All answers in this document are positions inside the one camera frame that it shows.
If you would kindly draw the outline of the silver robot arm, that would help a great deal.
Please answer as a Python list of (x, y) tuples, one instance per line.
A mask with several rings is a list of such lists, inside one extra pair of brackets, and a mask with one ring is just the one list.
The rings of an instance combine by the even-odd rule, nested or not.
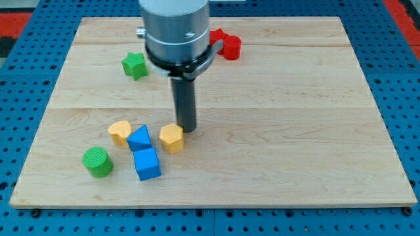
[(140, 0), (148, 59), (169, 77), (193, 81), (212, 64), (223, 40), (210, 43), (208, 0)]

